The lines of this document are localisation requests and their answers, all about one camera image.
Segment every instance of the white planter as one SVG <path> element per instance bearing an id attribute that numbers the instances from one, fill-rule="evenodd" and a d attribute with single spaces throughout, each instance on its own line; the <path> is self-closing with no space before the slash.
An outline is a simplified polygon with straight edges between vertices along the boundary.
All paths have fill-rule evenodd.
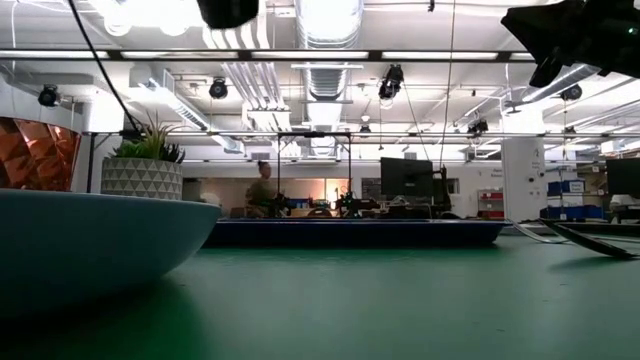
<path id="1" fill-rule="evenodd" d="M 149 159 L 102 162 L 102 194 L 182 200 L 182 166 Z"/>

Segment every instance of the green floor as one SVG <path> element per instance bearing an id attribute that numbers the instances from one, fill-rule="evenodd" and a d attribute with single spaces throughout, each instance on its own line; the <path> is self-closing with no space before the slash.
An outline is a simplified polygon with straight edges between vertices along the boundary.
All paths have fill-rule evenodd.
<path id="1" fill-rule="evenodd" d="M 640 262 L 519 237 L 204 250 L 153 286 L 28 326 L 1 359 L 638 359 Z"/>

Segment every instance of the computer monitor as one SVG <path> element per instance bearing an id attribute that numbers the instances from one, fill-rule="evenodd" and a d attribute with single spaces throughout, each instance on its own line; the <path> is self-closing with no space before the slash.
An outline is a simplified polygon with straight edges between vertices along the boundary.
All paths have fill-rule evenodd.
<path id="1" fill-rule="evenodd" d="M 609 194 L 640 194 L 640 158 L 607 160 Z"/>
<path id="2" fill-rule="evenodd" d="M 382 194 L 433 196 L 433 163 L 425 160 L 380 159 Z"/>

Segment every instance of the gray bowl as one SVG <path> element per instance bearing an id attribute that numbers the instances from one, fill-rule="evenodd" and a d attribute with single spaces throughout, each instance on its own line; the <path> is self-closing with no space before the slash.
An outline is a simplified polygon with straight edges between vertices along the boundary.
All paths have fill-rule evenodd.
<path id="1" fill-rule="evenodd" d="M 205 242 L 213 205 L 0 189 L 0 318 L 152 281 Z"/>

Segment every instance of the green plant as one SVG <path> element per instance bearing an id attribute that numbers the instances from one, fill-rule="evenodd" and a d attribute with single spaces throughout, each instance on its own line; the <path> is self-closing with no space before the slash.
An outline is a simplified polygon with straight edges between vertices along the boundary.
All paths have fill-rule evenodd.
<path id="1" fill-rule="evenodd" d="M 178 144 L 167 144 L 167 135 L 182 126 L 160 126 L 158 117 L 156 121 L 149 116 L 150 123 L 143 124 L 138 121 L 142 129 L 142 136 L 136 140 L 125 140 L 120 147 L 113 149 L 112 158 L 137 158 L 174 162 L 181 164 L 186 155 Z"/>

